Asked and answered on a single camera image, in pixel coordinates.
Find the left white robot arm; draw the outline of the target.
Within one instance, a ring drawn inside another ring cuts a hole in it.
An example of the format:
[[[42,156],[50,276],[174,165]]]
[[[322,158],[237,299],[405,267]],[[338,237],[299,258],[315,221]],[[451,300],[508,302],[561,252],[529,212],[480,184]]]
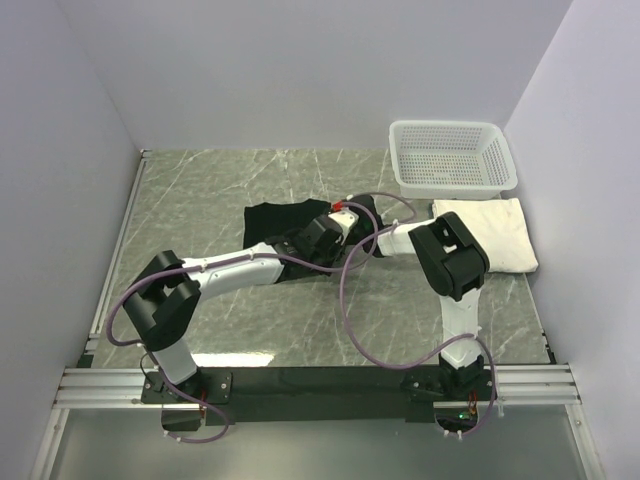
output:
[[[124,310],[164,371],[166,392],[179,402],[199,392],[198,366],[184,335],[200,303],[244,288],[329,274],[357,220],[357,214],[342,210],[230,254],[180,259],[166,251],[156,256],[134,283]]]

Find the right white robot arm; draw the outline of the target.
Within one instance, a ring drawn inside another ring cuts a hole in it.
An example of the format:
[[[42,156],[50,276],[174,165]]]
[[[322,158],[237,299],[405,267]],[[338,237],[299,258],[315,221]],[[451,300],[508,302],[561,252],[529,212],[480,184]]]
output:
[[[433,394],[460,399],[486,382],[495,381],[495,364],[485,343],[478,337],[479,298],[490,262],[484,249],[455,213],[415,222],[394,221],[384,227],[375,211],[372,192],[349,196],[343,201],[371,220],[367,233],[355,244],[384,257],[414,255],[428,285],[439,296],[442,343],[422,358],[407,364],[388,364],[367,352],[350,324],[344,289],[347,271],[339,283],[339,301],[346,333],[359,353],[371,363],[389,370],[409,370],[431,358],[438,359]]]

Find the black t shirt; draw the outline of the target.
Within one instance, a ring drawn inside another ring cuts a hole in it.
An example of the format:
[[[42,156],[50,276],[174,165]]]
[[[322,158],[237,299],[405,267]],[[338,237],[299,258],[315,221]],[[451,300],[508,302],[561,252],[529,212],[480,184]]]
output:
[[[341,200],[349,208],[357,204]],[[304,228],[320,215],[329,215],[333,204],[326,201],[307,199],[292,204],[262,203],[244,209],[243,247],[256,253],[265,253],[265,258],[257,258],[241,265],[242,279],[246,286],[262,286],[288,281],[296,281],[316,275],[330,275],[339,270],[339,264],[346,257],[347,238],[344,239],[344,252],[334,264],[330,273],[284,273],[281,260],[292,260],[304,265],[301,260],[277,254],[269,244],[269,239],[282,235],[294,228]],[[374,241],[365,237],[362,245],[364,252],[376,258],[382,256],[380,248]]]

